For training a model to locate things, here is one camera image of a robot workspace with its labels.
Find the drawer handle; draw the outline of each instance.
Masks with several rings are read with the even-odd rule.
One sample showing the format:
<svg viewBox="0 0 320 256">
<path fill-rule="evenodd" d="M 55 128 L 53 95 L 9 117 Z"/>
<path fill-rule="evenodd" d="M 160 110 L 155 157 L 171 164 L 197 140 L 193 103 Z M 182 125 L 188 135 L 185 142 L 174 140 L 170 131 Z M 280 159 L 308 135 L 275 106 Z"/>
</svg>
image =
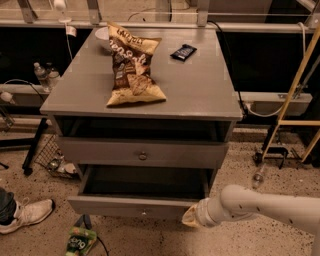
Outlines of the drawer handle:
<svg viewBox="0 0 320 256">
<path fill-rule="evenodd" d="M 140 155 L 139 155 L 139 159 L 140 159 L 141 161 L 147 160 L 147 154 L 146 154 L 146 152 L 141 152 Z"/>
</svg>

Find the snack bag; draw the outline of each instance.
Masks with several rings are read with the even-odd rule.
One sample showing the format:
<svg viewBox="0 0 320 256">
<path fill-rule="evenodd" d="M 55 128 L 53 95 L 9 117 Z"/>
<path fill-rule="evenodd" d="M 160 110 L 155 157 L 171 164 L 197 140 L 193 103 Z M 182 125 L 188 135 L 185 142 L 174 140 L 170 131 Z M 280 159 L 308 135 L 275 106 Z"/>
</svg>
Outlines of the snack bag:
<svg viewBox="0 0 320 256">
<path fill-rule="evenodd" d="M 160 87 L 150 77 L 151 59 L 161 38 L 133 36 L 113 22 L 108 22 L 108 31 L 114 86 L 107 106 L 166 100 Z"/>
</svg>

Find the terrazzo floor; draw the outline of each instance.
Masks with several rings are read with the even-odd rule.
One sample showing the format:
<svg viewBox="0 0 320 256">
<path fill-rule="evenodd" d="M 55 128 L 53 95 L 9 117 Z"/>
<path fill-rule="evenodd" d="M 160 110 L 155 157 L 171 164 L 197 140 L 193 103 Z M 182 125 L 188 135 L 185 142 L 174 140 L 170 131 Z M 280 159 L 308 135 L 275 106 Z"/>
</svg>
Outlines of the terrazzo floor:
<svg viewBox="0 0 320 256">
<path fill-rule="evenodd" d="M 10 130 L 2 139 L 30 136 L 33 130 Z M 266 129 L 236 128 L 222 168 L 218 171 L 211 196 L 228 184 L 251 187 L 257 167 L 252 160 L 266 136 Z M 38 152 L 52 134 L 44 134 Z M 301 154 L 303 146 L 296 134 L 282 133 L 282 143 Z M 77 179 L 52 177 L 38 164 L 25 176 L 21 168 L 27 150 L 0 151 L 0 162 L 10 166 L 0 168 L 0 186 L 15 193 L 18 201 L 29 197 L 31 202 L 52 198 L 56 209 L 43 222 L 22 227 L 14 233 L 0 235 L 1 255 L 64 255 L 70 227 L 80 217 L 67 201 L 76 195 Z M 295 160 L 266 160 L 268 172 L 260 192 L 320 197 L 320 171 Z M 110 256 L 309 256 L 314 237 L 264 216 L 251 221 L 223 222 L 211 229 L 194 229 L 179 221 L 91 216 L 93 230 L 104 242 Z M 107 255 L 97 242 L 89 255 Z"/>
</svg>

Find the wire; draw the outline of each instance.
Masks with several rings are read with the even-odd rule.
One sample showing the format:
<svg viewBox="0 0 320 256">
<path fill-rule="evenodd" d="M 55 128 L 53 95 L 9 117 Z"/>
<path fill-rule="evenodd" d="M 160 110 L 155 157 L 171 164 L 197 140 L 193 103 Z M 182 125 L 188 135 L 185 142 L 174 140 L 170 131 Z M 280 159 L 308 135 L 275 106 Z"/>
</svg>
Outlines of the wire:
<svg viewBox="0 0 320 256">
<path fill-rule="evenodd" d="M 303 56 L 304 56 L 306 54 L 306 30 L 302 22 L 299 22 L 298 25 L 302 30 L 302 50 L 303 50 Z"/>
<path fill-rule="evenodd" d="M 227 52 L 228 52 L 228 59 L 229 59 L 229 66 L 228 66 L 228 69 L 229 69 L 229 73 L 230 73 L 230 75 L 231 75 L 231 77 L 232 77 L 232 74 L 233 74 L 233 65 L 232 65 L 232 57 L 231 57 L 231 50 L 230 50 L 230 46 L 229 46 L 229 44 L 228 44 L 228 41 L 227 41 L 227 39 L 226 39 L 226 36 L 225 36 L 225 33 L 224 33 L 224 31 L 221 29 L 221 27 L 219 26 L 219 24 L 217 23 L 217 22 L 215 22 L 215 21 L 208 21 L 209 23 L 213 23 L 218 29 L 219 29 L 219 31 L 221 32 L 221 35 L 222 35 L 222 40 L 223 40 L 223 42 L 224 42 L 224 44 L 226 45 L 226 47 L 227 47 Z M 243 111 L 243 114 L 245 115 L 245 116 L 247 116 L 248 115 L 248 111 L 246 110 L 246 108 L 244 107 L 244 103 L 243 103 L 243 100 L 242 100 L 242 97 L 241 97 L 241 93 L 240 93 L 240 90 L 237 90 L 237 92 L 238 92 L 238 95 L 239 95 L 239 102 L 240 102 L 240 107 L 241 107 L 241 109 L 242 109 L 242 111 Z"/>
<path fill-rule="evenodd" d="M 139 14 L 141 14 L 141 13 L 143 13 L 143 12 L 152 11 L 152 10 L 155 10 L 155 9 L 156 9 L 156 8 L 148 8 L 148 9 L 144 9 L 144 10 L 142 10 L 142 11 L 140 11 L 140 12 L 133 13 L 133 14 L 131 14 L 131 15 L 129 16 L 128 21 L 130 21 L 130 19 L 131 19 L 133 16 L 139 15 Z"/>
<path fill-rule="evenodd" d="M 84 226 L 86 227 L 86 229 L 90 230 L 90 228 L 88 227 L 87 223 L 85 221 L 83 221 L 83 223 L 84 223 Z M 108 251 L 107 247 L 105 246 L 105 244 L 103 243 L 102 239 L 99 236 L 97 236 L 97 239 L 102 244 L 104 250 L 106 251 L 107 256 L 109 256 L 109 251 Z"/>
<path fill-rule="evenodd" d="M 253 115 L 255 115 L 255 116 L 259 116 L 259 117 L 270 117 L 270 116 L 275 116 L 275 115 L 277 115 L 277 114 L 281 111 L 283 105 L 281 105 L 281 107 L 280 107 L 277 111 L 275 111 L 275 112 L 273 112 L 273 113 L 270 113 L 270 114 L 267 114 L 267 115 L 262 115 L 262 114 L 259 114 L 259 113 L 256 113 L 256 112 L 252 111 L 252 110 L 251 110 L 251 104 L 250 104 L 250 103 L 246 103 L 246 106 L 247 106 L 247 109 L 248 109 L 249 113 L 251 113 L 251 114 L 253 114 Z"/>
<path fill-rule="evenodd" d="M 71 52 L 71 48 L 70 48 L 70 42 L 69 42 L 69 37 L 68 37 L 68 34 L 67 34 L 67 23 L 65 22 L 64 23 L 64 26 L 66 28 L 66 37 L 67 37 L 67 45 L 68 45 L 68 51 L 69 51 L 69 54 L 70 54 L 70 59 L 71 61 L 73 60 L 73 57 L 72 57 L 72 52 Z"/>
<path fill-rule="evenodd" d="M 42 95 L 38 92 L 38 90 L 36 88 L 34 88 L 34 84 L 33 83 L 30 83 L 26 80 L 22 80 L 22 79 L 10 79 L 6 82 L 4 82 L 4 84 L 8 84 L 8 83 L 11 83 L 11 82 L 23 82 L 23 83 L 26 83 L 26 84 L 29 84 L 31 86 L 31 88 L 39 95 L 39 97 L 41 98 L 42 100 L 42 103 L 44 102 L 44 98 L 42 97 Z"/>
</svg>

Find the sneaker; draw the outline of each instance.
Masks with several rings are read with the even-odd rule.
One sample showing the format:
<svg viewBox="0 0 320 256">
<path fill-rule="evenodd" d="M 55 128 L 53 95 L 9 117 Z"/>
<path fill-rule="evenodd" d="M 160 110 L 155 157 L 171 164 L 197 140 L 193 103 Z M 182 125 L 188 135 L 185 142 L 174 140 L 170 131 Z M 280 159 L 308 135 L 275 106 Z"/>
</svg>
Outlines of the sneaker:
<svg viewBox="0 0 320 256">
<path fill-rule="evenodd" d="M 21 204 L 16 201 L 17 208 L 13 215 L 14 220 L 11 224 L 0 225 L 0 234 L 11 233 L 22 226 L 37 224 L 49 216 L 54 209 L 54 201 L 51 199 L 29 203 L 29 198 L 25 198 Z"/>
</svg>

